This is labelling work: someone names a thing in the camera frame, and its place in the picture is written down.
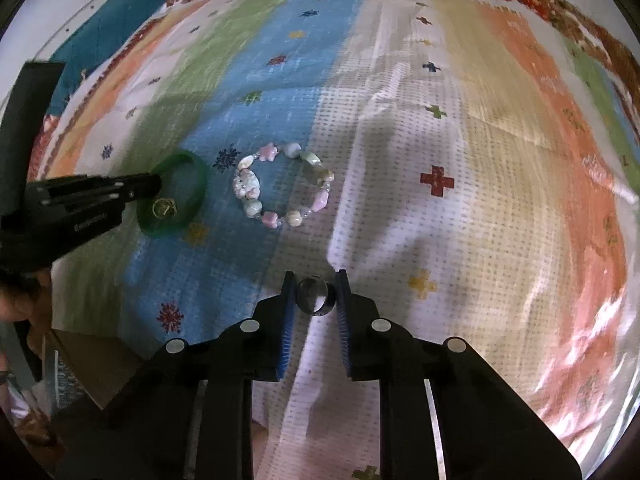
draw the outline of gold ring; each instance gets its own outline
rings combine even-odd
[[[175,206],[173,198],[159,198],[154,202],[151,212],[158,220],[165,220],[175,216],[178,208]]]

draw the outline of pink bead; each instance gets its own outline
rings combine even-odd
[[[314,204],[311,206],[311,209],[317,213],[326,207],[328,200],[329,192],[325,189],[321,189],[316,193],[316,196],[314,197]]]
[[[260,158],[260,162],[265,162],[268,160],[269,162],[273,162],[278,154],[278,149],[273,145],[273,142],[270,142],[266,146],[263,146],[258,151],[258,158]]]
[[[278,214],[273,211],[267,211],[262,215],[262,223],[270,229],[278,228]]]

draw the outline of green bangle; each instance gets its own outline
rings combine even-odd
[[[151,174],[165,178],[174,168],[186,163],[194,165],[198,174],[198,183],[193,194],[184,205],[180,206],[180,208],[175,208],[175,202],[173,202],[172,199],[158,197],[138,200],[136,207],[138,225],[145,235],[159,238],[185,229],[200,210],[207,192],[209,167],[207,163],[195,153],[188,152],[187,150],[179,150],[172,153],[153,168]],[[166,218],[156,216],[154,208],[156,208],[157,203],[161,201],[167,204],[173,204],[175,215]]]

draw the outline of pink star bead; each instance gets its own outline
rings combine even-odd
[[[269,162],[273,162],[278,154],[278,149],[273,145],[273,142],[270,142],[266,146],[263,146],[258,151],[258,158],[260,158],[260,162],[264,162],[268,160]]]
[[[262,223],[270,229],[278,228],[278,214],[273,211],[267,211],[262,215]]]

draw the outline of stone bead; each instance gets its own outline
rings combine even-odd
[[[262,215],[262,223],[269,229],[278,228],[278,214],[273,211],[267,211]]]
[[[251,166],[254,163],[254,160],[255,158],[253,155],[247,155],[240,162],[238,162],[238,170],[246,170],[249,166]]]
[[[261,147],[258,153],[260,154],[258,156],[258,158],[260,158],[260,162],[265,162],[267,160],[269,162],[273,162],[278,154],[278,149],[273,145],[273,142],[270,142],[266,146]]]
[[[244,203],[244,214],[249,218],[253,218],[262,211],[262,202],[259,200],[249,200]]]
[[[316,167],[316,178],[318,179],[318,186],[323,182],[333,182],[335,180],[335,173],[328,168],[322,166]]]
[[[321,189],[316,193],[316,196],[314,197],[314,203],[311,206],[311,209],[317,213],[318,211],[326,207],[326,203],[328,202],[328,200],[329,200],[329,192],[325,189]]]
[[[296,158],[302,151],[302,147],[297,142],[290,142],[285,145],[282,151],[287,155],[287,157]]]
[[[315,153],[300,152],[300,158],[302,160],[306,160],[312,166],[320,166],[320,164],[322,164],[322,161],[320,160],[320,157],[317,156]]]
[[[233,190],[236,198],[257,199],[260,196],[260,181],[251,170],[242,170],[233,180]]]
[[[302,224],[302,215],[300,214],[300,211],[289,211],[285,215],[284,219],[291,227],[298,227]]]

